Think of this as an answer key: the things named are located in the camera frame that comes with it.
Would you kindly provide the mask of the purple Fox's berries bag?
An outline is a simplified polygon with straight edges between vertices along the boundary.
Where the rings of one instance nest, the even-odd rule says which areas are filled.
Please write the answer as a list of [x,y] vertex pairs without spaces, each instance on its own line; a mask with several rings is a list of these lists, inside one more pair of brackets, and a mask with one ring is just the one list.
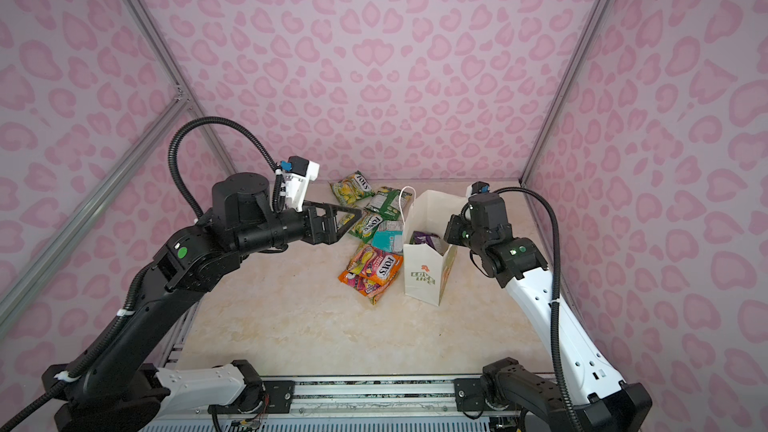
[[411,245],[426,245],[438,254],[443,255],[448,248],[448,245],[442,240],[438,234],[414,231],[411,239]]

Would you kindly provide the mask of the white paper bag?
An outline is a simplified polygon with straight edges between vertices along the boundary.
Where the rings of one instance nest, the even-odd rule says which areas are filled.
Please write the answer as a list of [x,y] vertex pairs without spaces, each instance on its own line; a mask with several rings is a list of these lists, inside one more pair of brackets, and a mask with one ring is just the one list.
[[[426,190],[414,199],[405,213],[403,226],[404,262],[401,273],[405,294],[433,306],[439,306],[458,248],[443,240],[447,223],[467,203],[463,196]],[[414,231],[438,234],[448,245],[443,255],[426,245],[411,245]]]

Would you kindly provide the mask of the orange Fox's fruit bag top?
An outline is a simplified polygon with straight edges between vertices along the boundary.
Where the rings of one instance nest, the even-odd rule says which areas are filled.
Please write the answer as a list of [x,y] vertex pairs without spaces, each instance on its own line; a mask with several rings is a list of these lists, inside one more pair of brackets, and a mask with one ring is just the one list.
[[370,244],[361,244],[340,278],[365,279],[378,286],[385,286],[396,278],[403,261],[402,255],[384,251]]

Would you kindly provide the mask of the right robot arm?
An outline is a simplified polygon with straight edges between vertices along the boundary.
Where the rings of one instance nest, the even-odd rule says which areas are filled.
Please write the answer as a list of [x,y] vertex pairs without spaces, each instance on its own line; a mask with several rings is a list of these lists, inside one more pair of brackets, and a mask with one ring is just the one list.
[[519,191],[537,200],[552,227],[552,257],[514,234],[504,194],[477,182],[461,211],[451,216],[444,238],[468,249],[473,265],[518,304],[552,361],[553,378],[528,371],[505,358],[485,366],[479,378],[485,407],[517,407],[553,431],[638,431],[652,408],[640,383],[629,383],[599,351],[562,295],[559,223],[552,206],[538,193]]

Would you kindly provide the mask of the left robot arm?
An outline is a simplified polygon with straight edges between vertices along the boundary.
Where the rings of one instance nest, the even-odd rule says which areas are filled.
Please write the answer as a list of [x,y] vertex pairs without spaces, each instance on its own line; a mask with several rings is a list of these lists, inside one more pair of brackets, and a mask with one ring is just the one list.
[[86,352],[49,367],[44,384],[62,401],[60,431],[139,431],[169,413],[211,405],[255,410],[261,378],[245,360],[178,374],[147,363],[177,320],[250,255],[294,241],[334,244],[351,228],[341,207],[310,202],[275,211],[268,180],[237,173],[212,188],[212,207],[175,232],[132,282],[125,305]]

